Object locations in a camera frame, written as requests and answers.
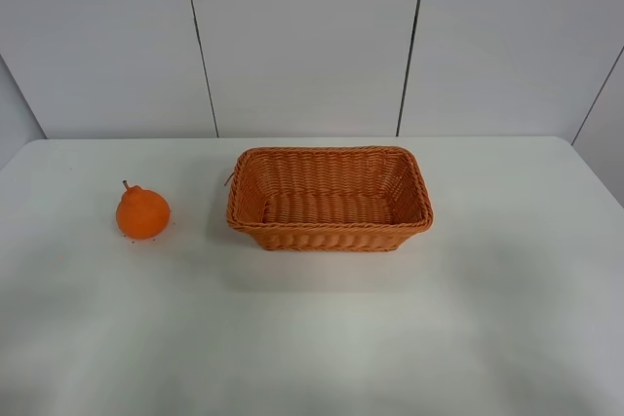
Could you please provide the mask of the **orange wicker basket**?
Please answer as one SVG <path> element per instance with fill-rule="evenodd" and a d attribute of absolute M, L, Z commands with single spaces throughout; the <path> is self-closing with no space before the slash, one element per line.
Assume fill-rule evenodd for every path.
<path fill-rule="evenodd" d="M 434 212 L 405 148 L 257 147 L 238 158 L 226 219 L 265 250 L 386 252 Z"/>

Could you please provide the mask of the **orange with stem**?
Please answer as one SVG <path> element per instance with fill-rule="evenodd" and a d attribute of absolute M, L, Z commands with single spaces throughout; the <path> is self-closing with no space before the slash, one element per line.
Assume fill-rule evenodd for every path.
<path fill-rule="evenodd" d="M 124 236 L 133 240 L 146 240 L 158 236 L 168 226 L 172 210 L 160 194 L 131 186 L 123 181 L 125 188 L 116 208 L 115 219 Z"/>

